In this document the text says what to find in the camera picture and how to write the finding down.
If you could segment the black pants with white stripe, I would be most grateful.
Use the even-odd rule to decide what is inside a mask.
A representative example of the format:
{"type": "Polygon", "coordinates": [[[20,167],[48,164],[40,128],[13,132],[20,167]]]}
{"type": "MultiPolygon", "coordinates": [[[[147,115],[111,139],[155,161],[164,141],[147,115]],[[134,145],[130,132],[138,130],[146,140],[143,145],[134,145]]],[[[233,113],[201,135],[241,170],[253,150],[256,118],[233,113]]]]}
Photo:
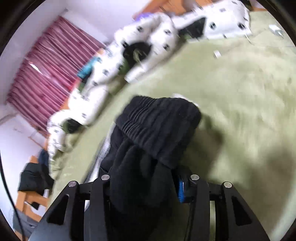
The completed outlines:
{"type": "Polygon", "coordinates": [[[109,240],[182,240],[188,209],[173,175],[201,121],[183,98],[135,96],[118,116],[99,173],[106,190],[109,240]]]}

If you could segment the white floral comforter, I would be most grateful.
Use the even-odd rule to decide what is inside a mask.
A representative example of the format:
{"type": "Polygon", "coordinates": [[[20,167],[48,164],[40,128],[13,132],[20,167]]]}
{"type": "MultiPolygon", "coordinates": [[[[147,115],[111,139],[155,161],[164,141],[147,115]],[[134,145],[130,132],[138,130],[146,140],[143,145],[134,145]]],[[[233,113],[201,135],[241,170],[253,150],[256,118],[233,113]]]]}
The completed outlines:
{"type": "Polygon", "coordinates": [[[98,117],[118,76],[132,83],[167,59],[181,39],[221,39],[249,35],[249,9],[243,1],[219,1],[189,8],[181,15],[156,12],[117,30],[113,41],[98,55],[89,77],[78,80],[68,109],[53,114],[47,124],[47,152],[53,159],[66,152],[66,137],[98,117]]]}

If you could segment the black jacket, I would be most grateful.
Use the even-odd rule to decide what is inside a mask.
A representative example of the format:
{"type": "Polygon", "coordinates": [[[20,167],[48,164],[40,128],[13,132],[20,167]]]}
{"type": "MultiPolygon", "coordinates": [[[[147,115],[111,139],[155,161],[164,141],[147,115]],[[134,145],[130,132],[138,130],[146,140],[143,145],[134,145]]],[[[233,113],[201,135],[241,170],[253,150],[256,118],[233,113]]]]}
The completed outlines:
{"type": "Polygon", "coordinates": [[[34,191],[43,195],[44,191],[51,190],[53,185],[54,180],[50,177],[49,168],[46,165],[27,163],[21,173],[18,190],[34,191]]]}

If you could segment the wooden bed frame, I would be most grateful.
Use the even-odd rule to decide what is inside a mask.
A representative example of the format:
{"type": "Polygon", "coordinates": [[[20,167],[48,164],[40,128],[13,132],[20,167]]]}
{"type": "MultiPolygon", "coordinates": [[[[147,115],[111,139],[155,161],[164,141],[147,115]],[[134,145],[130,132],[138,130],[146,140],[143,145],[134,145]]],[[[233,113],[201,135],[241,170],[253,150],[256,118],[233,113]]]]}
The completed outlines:
{"type": "MultiPolygon", "coordinates": [[[[146,6],[134,13],[132,16],[133,20],[139,19],[141,16],[144,16],[145,14],[152,14],[156,12],[163,12],[173,15],[181,15],[185,12],[189,11],[189,8],[193,8],[193,5],[195,4],[195,7],[205,7],[210,6],[216,2],[219,1],[150,1],[146,4],[146,6]]],[[[259,7],[255,7],[252,5],[251,1],[243,1],[243,3],[246,5],[246,8],[248,8],[250,11],[265,11],[266,9],[260,5],[259,7]]],[[[64,102],[62,102],[62,105],[59,106],[60,109],[68,109],[68,99],[65,98],[64,102]]],[[[48,137],[49,135],[46,132],[40,131],[38,126],[34,126],[36,129],[35,133],[33,133],[31,136],[29,136],[29,139],[32,140],[35,144],[39,145],[43,150],[47,150],[48,147],[48,137]],[[37,133],[41,133],[42,136],[45,137],[45,142],[43,145],[39,144],[38,142],[33,139],[33,136],[37,133]]],[[[30,157],[30,163],[38,163],[38,157],[37,156],[31,156],[30,157]]],[[[32,218],[35,221],[40,221],[41,216],[38,214],[38,208],[40,206],[43,206],[44,208],[47,208],[48,205],[48,197],[44,197],[44,195],[39,194],[34,191],[18,191],[18,197],[16,199],[16,208],[18,211],[21,211],[28,217],[32,218]]]]}

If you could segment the green plush bed blanket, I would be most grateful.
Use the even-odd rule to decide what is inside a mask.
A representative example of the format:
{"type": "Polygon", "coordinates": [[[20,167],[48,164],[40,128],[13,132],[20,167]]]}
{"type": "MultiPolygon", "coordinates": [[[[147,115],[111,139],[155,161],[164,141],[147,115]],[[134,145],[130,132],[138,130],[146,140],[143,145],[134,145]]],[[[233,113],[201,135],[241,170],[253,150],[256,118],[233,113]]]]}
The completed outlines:
{"type": "Polygon", "coordinates": [[[136,95],[182,95],[202,121],[183,156],[201,178],[231,182],[271,240],[281,240],[295,219],[295,47],[278,37],[266,11],[250,13],[248,38],[184,44],[140,81],[114,82],[93,126],[78,138],[55,182],[55,199],[69,181],[82,182],[110,126],[136,95]]]}

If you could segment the maroon patterned curtain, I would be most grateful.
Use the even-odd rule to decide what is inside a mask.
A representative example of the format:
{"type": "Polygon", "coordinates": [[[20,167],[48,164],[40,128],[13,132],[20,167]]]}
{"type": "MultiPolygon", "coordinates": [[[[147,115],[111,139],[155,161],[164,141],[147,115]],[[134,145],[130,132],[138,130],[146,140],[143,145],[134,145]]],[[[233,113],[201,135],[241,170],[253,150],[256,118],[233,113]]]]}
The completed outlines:
{"type": "Polygon", "coordinates": [[[101,42],[59,16],[26,54],[7,102],[47,135],[49,117],[65,103],[77,73],[102,47],[101,42]]]}

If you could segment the teal pillow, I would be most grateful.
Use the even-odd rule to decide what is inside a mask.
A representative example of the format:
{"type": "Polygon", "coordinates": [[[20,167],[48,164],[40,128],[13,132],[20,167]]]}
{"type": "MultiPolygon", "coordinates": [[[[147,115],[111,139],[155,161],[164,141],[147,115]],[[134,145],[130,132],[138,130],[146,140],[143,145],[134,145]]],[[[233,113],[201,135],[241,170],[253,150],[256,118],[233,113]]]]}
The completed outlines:
{"type": "Polygon", "coordinates": [[[85,77],[89,77],[92,72],[92,67],[95,62],[101,62],[101,58],[99,56],[92,57],[77,73],[77,77],[80,79],[84,79],[85,77]]]}

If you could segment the grey denim jeans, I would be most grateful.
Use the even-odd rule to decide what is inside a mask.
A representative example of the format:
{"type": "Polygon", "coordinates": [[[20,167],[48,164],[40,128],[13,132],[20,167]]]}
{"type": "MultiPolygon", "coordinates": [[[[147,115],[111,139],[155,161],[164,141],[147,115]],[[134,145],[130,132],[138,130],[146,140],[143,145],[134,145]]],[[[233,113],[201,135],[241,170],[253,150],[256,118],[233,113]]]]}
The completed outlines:
{"type": "MultiPolygon", "coordinates": [[[[20,211],[17,211],[17,213],[20,218],[25,237],[29,238],[34,231],[34,228],[38,225],[38,222],[20,211]]],[[[19,233],[22,233],[16,213],[13,215],[13,229],[19,233]]]]}

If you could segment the navy blue garment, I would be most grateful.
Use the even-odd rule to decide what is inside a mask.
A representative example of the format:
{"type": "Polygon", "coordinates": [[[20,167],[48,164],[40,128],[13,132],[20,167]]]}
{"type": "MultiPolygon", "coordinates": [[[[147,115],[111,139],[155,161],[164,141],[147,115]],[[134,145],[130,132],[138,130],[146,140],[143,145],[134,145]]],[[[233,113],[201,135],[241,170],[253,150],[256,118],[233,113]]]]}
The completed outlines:
{"type": "Polygon", "coordinates": [[[45,149],[42,149],[38,156],[38,164],[43,173],[49,173],[49,154],[45,149]]]}

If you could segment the purple fluffy item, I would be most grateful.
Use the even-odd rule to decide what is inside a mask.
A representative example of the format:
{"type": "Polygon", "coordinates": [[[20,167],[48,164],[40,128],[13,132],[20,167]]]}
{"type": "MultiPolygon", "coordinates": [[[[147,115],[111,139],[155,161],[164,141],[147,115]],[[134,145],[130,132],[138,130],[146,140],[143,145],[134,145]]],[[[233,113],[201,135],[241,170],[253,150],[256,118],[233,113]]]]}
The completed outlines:
{"type": "Polygon", "coordinates": [[[135,20],[139,21],[141,19],[148,18],[151,15],[153,15],[153,13],[141,13],[135,18],[135,20]]]}

